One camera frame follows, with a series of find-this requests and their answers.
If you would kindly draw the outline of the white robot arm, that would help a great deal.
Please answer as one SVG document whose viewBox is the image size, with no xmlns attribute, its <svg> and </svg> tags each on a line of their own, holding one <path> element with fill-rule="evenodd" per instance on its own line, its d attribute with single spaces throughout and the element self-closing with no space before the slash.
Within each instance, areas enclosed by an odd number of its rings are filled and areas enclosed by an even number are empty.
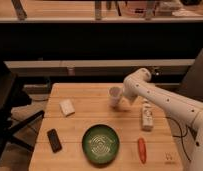
<svg viewBox="0 0 203 171">
<path fill-rule="evenodd" d="M 189 171 L 203 171 L 203 102 L 156 87 L 151 73 L 140 68 L 123 80 L 123 95 L 133 103 L 138 96 L 146 98 L 167 113 L 182 119 L 197 132 Z"/>
</svg>

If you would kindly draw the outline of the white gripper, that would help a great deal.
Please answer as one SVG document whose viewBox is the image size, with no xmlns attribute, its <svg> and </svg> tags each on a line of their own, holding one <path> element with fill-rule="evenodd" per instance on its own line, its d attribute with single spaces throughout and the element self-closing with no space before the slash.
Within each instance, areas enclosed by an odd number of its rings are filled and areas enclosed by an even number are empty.
<svg viewBox="0 0 203 171">
<path fill-rule="evenodd" d="M 123 88 L 123 96 L 130 102 L 133 103 L 137 99 L 137 95 L 128 88 Z"/>
</svg>

